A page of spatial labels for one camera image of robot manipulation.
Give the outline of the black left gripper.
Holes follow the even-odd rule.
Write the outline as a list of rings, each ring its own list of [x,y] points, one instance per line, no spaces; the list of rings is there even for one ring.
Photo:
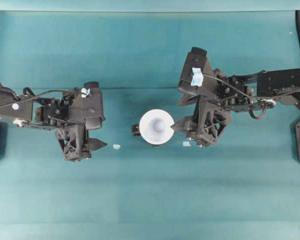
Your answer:
[[[85,150],[85,127],[81,124],[57,128],[54,135],[66,161],[80,162],[82,159],[90,159],[92,157],[90,152],[107,146],[107,143],[97,138],[89,138],[87,140],[87,150]]]

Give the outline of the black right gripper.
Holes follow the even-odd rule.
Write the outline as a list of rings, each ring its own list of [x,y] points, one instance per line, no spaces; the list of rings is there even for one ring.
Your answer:
[[[175,122],[171,128],[204,148],[217,143],[232,120],[231,113],[207,100],[198,100],[193,115]]]

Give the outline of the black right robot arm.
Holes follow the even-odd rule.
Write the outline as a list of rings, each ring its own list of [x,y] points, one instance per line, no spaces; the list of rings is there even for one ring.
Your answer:
[[[171,128],[199,147],[218,141],[232,120],[232,112],[249,113],[261,120],[276,103],[295,105],[300,110],[300,68],[233,76],[219,69],[208,74],[196,68],[189,79],[180,79],[178,88],[183,93],[179,106],[195,108],[192,115]]]

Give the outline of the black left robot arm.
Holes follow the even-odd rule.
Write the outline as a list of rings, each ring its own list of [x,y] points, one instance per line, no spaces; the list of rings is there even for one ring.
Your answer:
[[[102,128],[105,121],[103,96],[97,81],[86,82],[82,88],[61,90],[60,99],[36,95],[29,87],[22,94],[0,82],[0,122],[11,122],[19,128],[54,131],[66,161],[90,159],[92,152],[107,146],[89,132]]]

